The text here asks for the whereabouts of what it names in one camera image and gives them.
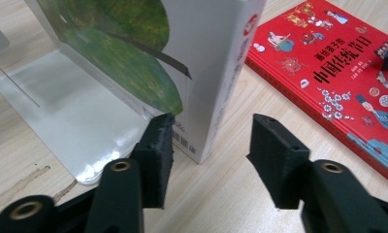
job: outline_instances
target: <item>red book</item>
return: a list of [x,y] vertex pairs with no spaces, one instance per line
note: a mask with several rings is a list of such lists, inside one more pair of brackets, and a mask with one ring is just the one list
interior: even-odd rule
[[324,0],[257,29],[246,64],[388,179],[388,35]]

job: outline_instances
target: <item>barcode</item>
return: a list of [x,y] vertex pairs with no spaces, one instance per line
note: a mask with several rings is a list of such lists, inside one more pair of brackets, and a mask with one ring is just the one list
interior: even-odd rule
[[183,147],[188,149],[188,141],[181,137],[176,131],[173,130],[173,138],[179,142]]

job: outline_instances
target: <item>book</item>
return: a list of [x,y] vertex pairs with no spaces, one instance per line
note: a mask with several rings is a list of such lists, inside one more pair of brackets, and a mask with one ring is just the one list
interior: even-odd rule
[[101,164],[127,156],[147,122],[166,113],[176,116],[175,145],[206,160],[265,1],[25,3],[55,48],[8,71],[4,57],[19,46],[11,39],[0,51],[8,74],[0,91],[72,174],[91,183]]
[[310,0],[259,25],[245,63],[388,180],[387,50],[387,34]]

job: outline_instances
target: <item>table surface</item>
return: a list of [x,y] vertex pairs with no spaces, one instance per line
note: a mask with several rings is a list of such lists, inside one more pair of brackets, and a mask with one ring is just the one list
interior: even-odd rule
[[[260,23],[300,2],[268,0]],[[330,2],[388,34],[388,0]],[[10,69],[50,51],[51,45],[42,39],[47,34],[21,33],[11,23],[17,19],[19,25],[38,28],[32,25],[32,14],[24,1],[0,0],[0,18],[0,28],[11,30],[22,43],[30,42],[13,57]],[[245,158],[253,114],[278,119],[311,149],[311,160],[330,159],[344,164],[371,195],[388,202],[387,180],[244,66],[210,157],[198,165],[175,148],[165,209],[144,210],[145,232],[304,232],[301,208],[276,209]],[[51,196],[59,205],[92,187],[75,182],[0,94],[0,211],[33,194]]]

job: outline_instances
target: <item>book title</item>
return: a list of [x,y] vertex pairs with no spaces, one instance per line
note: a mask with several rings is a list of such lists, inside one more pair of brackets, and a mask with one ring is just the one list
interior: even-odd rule
[[314,55],[315,59],[325,61],[319,69],[312,72],[314,79],[320,83],[330,83],[330,78],[335,78],[338,73],[351,66],[371,43],[364,36],[350,42],[345,42],[341,38],[335,39]]

